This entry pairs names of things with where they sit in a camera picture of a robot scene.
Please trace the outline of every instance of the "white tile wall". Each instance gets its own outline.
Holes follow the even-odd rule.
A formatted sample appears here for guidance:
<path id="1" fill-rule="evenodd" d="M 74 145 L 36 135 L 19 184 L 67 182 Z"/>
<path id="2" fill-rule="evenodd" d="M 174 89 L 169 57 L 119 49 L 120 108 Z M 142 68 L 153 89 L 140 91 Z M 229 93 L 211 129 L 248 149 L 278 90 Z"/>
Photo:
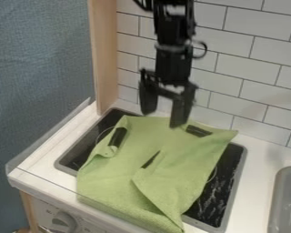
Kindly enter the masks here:
<path id="1" fill-rule="evenodd" d="M 209 98 L 210 98 L 210 91 L 199 89 L 196 92 L 196 104 L 198 106 L 208 107 Z"/>
<path id="2" fill-rule="evenodd" d="M 117 52 L 117 67 L 137 72 L 138 56 Z"/>
<path id="3" fill-rule="evenodd" d="M 252 58 L 291 66 L 291 43 L 256 38 Z"/>
<path id="4" fill-rule="evenodd" d="M 282 67 L 276 84 L 278 86 L 291 88 L 291 67 L 287 66 Z"/>
<path id="5" fill-rule="evenodd" d="M 192 108 L 191 119 L 214 127 L 230 128 L 233 116 L 209 108 L 195 106 Z"/>
<path id="6" fill-rule="evenodd" d="M 117 12 L 128 13 L 132 15 L 143 15 L 152 17 L 153 14 L 140 9 L 132 0 L 116 0 Z"/>
<path id="7" fill-rule="evenodd" d="M 236 116 L 233 122 L 233 129 L 237 129 L 241 134 L 274 142 L 285 146 L 290 137 L 290 130 L 281 127 L 274 127 L 253 120 Z"/>
<path id="8" fill-rule="evenodd" d="M 291 90 L 277 86 L 245 81 L 240 95 L 256 102 L 291 110 Z"/>
<path id="9" fill-rule="evenodd" d="M 118 84 L 138 88 L 140 75 L 123 69 L 117 70 Z"/>
<path id="10" fill-rule="evenodd" d="M 195 55 L 201 55 L 204 53 L 204 50 L 195 49 L 194 53 Z M 206 56 L 203 57 L 203 59 L 194 59 L 192 62 L 192 67 L 215 71 L 216 59 L 217 53 L 209 51 Z"/>
<path id="11" fill-rule="evenodd" d="M 198 25 L 222 29 L 226 15 L 226 7 L 196 3 L 195 14 Z"/>
<path id="12" fill-rule="evenodd" d="M 156 39 L 155 28 L 152 18 L 140 18 L 140 36 Z"/>
<path id="13" fill-rule="evenodd" d="M 129 102 L 137 103 L 138 91 L 134 88 L 127 86 L 118 86 L 118 97 Z"/>
<path id="14" fill-rule="evenodd" d="M 208 49 L 237 56 L 249 56 L 253 37 L 198 27 L 196 39 L 207 42 Z"/>
<path id="15" fill-rule="evenodd" d="M 156 57 L 155 41 L 133 35 L 117 34 L 117 49 L 134 55 Z"/>
<path id="16" fill-rule="evenodd" d="M 156 61 L 154 59 L 139 57 L 139 69 L 151 69 L 155 70 Z"/>
<path id="17" fill-rule="evenodd" d="M 242 80 L 238 78 L 197 69 L 192 69 L 191 79 L 203 89 L 231 96 L 238 96 L 240 86 L 242 85 Z"/>
<path id="18" fill-rule="evenodd" d="M 138 35 L 139 17 L 117 13 L 117 32 Z"/>
<path id="19" fill-rule="evenodd" d="M 228 8 L 225 30 L 288 40 L 291 16 Z"/>
<path id="20" fill-rule="evenodd" d="M 231 5 L 250 9 L 261 9 L 262 0 L 199 0 L 200 2 Z"/>
<path id="21" fill-rule="evenodd" d="M 265 122 L 291 129 L 291 111 L 271 106 L 267 109 Z"/>
<path id="22" fill-rule="evenodd" d="M 262 83 L 274 84 L 280 65 L 237 56 L 219 55 L 216 72 L 239 76 Z"/>
<path id="23" fill-rule="evenodd" d="M 266 105 L 218 93 L 212 93 L 209 107 L 259 121 L 262 121 L 266 112 Z"/>
<path id="24" fill-rule="evenodd" d="M 265 0 L 263 10 L 291 15 L 291 0 Z"/>
<path id="25" fill-rule="evenodd" d="M 291 0 L 199 0 L 195 10 L 195 39 L 210 51 L 192 64 L 201 89 L 191 117 L 291 147 Z M 119 98 L 138 103 L 138 69 L 156 65 L 153 17 L 132 0 L 117 11 Z"/>

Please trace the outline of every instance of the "knob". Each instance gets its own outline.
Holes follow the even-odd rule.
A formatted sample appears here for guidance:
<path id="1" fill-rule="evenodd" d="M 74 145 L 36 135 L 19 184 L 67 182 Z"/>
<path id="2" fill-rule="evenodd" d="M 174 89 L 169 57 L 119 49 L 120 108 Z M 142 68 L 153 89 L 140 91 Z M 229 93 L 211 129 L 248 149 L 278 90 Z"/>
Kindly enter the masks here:
<path id="1" fill-rule="evenodd" d="M 52 219 L 51 230 L 54 232 L 74 233 L 77 228 L 75 219 L 63 211 L 59 211 Z"/>

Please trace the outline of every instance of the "folded cloth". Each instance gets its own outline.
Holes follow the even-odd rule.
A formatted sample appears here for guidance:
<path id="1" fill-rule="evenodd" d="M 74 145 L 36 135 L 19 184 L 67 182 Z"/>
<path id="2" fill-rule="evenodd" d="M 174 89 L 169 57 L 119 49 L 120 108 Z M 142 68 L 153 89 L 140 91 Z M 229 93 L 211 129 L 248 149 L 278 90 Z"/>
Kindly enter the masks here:
<path id="1" fill-rule="evenodd" d="M 212 134 L 187 133 L 188 125 Z M 118 128 L 125 135 L 114 147 L 110 140 Z M 181 215 L 236 134 L 195 122 L 169 128 L 164 117 L 123 116 L 80 168 L 77 198 L 152 232 L 183 232 Z"/>

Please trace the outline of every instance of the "toy kitchen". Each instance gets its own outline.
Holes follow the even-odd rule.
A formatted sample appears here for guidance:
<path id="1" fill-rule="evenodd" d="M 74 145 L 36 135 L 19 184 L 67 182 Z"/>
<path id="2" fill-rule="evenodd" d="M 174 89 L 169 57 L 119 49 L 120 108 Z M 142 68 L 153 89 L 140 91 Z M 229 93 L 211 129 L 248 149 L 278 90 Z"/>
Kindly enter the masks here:
<path id="1" fill-rule="evenodd" d="M 177 151 L 175 148 L 170 149 L 172 143 L 162 148 L 163 152 L 159 151 L 143 162 L 143 170 L 138 174 L 139 180 L 134 177 L 135 183 L 127 182 L 120 186 L 121 176 L 118 178 L 118 184 L 108 178 L 108 176 L 111 177 L 113 171 L 123 169 L 124 165 L 114 165 L 117 157 L 108 157 L 107 153 L 121 152 L 126 131 L 132 130 L 128 135 L 133 134 L 135 132 L 133 129 L 142 125 L 135 126 L 133 123 L 151 117 L 157 121 L 160 120 L 159 118 L 169 121 L 170 115 L 157 110 L 149 117 L 142 117 L 145 108 L 149 109 L 151 106 L 144 106 L 141 111 L 138 104 L 117 99 L 116 1 L 91 0 L 88 2 L 93 59 L 95 60 L 95 101 L 84 102 L 71 116 L 50 131 L 49 137 L 42 145 L 30 153 L 15 157 L 6 165 L 10 185 L 20 191 L 31 231 L 33 233 L 291 232 L 291 148 L 288 147 L 242 134 L 233 135 L 229 137 L 226 145 L 220 146 L 221 150 L 217 147 L 211 150 L 211 155 L 214 155 L 216 151 L 221 152 L 217 155 L 217 159 L 212 159 L 207 164 L 201 164 L 199 161 L 196 162 L 196 169 L 186 171 L 186 166 L 193 166 L 194 160 L 192 160 L 187 162 L 180 172 L 170 174 L 166 170 L 160 170 L 162 177 L 168 178 L 167 176 L 170 175 L 176 183 L 176 187 L 172 189 L 175 193 L 174 191 L 166 192 L 165 200 L 158 199 L 158 202 L 164 205 L 160 203 L 154 205 L 155 201 L 151 202 L 152 198 L 162 197 L 161 194 L 164 191 L 162 189 L 169 188 L 159 178 L 153 179 L 155 188 L 149 191 L 148 196 L 138 199 L 142 192 L 137 190 L 149 189 L 142 186 L 141 181 L 147 178 L 150 180 L 152 174 L 144 174 L 144 170 L 155 173 L 151 167 L 168 162 L 168 158 L 160 157 L 160 154 L 163 154 L 164 149 L 170 154 Z M 146 77 L 148 79 L 143 78 L 146 85 L 150 82 L 149 80 L 152 80 L 148 76 Z M 163 89 L 160 89 L 158 93 L 167 97 L 171 96 L 171 98 L 179 98 L 176 94 Z M 144 94 L 148 98 L 153 98 L 146 91 Z M 183 96 L 186 100 L 190 95 L 186 96 L 184 92 Z M 125 123 L 123 119 L 126 117 L 131 120 L 126 123 L 129 127 L 125 128 L 122 125 L 117 127 L 118 124 Z M 176 118 L 176 122 L 178 120 L 183 122 L 183 118 L 173 117 Z M 213 143 L 217 143 L 220 142 L 222 135 L 232 134 L 233 131 L 222 130 L 221 132 L 218 128 L 199 126 L 201 127 L 190 125 L 186 128 L 186 134 L 189 136 L 183 143 L 188 147 L 192 146 L 189 141 L 194 137 L 205 144 L 209 142 L 208 138 L 213 138 Z M 142 146 L 144 141 L 137 140 L 137 137 L 125 139 L 124 144 L 128 145 L 130 141 L 134 141 L 134 145 L 142 148 L 140 150 L 147 150 Z M 93 151 L 100 150 L 105 152 L 105 157 L 92 156 Z M 204 149 L 200 147 L 194 151 L 200 154 Z M 97 175 L 95 164 L 109 166 L 110 159 L 113 159 L 113 170 L 101 175 L 100 167 L 97 167 L 97 173 L 99 173 Z M 179 167 L 172 162 L 167 164 L 172 168 Z M 89 175 L 86 176 L 86 169 L 86 172 L 94 172 L 97 180 L 91 180 Z M 209 172 L 203 172 L 206 175 L 200 177 L 195 175 L 195 172 L 199 174 L 204 170 L 209 170 Z M 80 188 L 77 183 L 85 182 L 85 180 L 87 183 Z M 104 202 L 100 202 L 100 198 L 92 198 L 89 195 L 89 193 L 94 193 L 94 196 L 97 194 L 95 197 L 98 197 L 98 194 L 102 197 L 104 195 L 111 197 L 110 192 L 114 198 L 101 198 Z M 189 201 L 182 202 L 181 198 L 186 195 L 186 192 L 198 195 L 193 196 L 194 199 L 190 196 Z M 180 198 L 174 202 L 168 202 L 168 200 L 173 200 L 173 196 Z M 126 204 L 125 201 L 129 199 L 140 205 L 138 207 L 141 207 L 141 210 L 137 211 L 137 208 Z M 168 206 L 179 206 L 181 213 L 168 218 L 169 215 L 166 213 Z M 123 210 L 119 211 L 121 214 L 118 214 L 116 208 Z M 150 226 L 151 223 L 157 224 L 158 227 Z"/>

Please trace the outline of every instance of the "white countertop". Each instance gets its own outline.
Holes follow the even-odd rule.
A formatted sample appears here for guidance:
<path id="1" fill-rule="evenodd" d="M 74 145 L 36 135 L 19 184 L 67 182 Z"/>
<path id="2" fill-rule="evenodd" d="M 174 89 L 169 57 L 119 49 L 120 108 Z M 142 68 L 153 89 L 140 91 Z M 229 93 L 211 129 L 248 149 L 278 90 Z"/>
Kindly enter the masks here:
<path id="1" fill-rule="evenodd" d="M 115 107 L 140 113 L 139 106 L 118 100 Z M 155 116 L 167 116 L 158 112 Z M 54 167 L 55 161 L 100 116 L 95 103 L 74 117 L 8 175 L 10 184 L 37 198 L 81 215 L 97 226 L 117 232 L 148 232 L 76 200 L 75 177 Z M 246 147 L 247 158 L 232 207 L 226 233 L 266 233 L 277 171 L 291 166 L 291 148 L 238 135 L 233 142 Z M 186 233 L 205 233 L 185 224 Z"/>

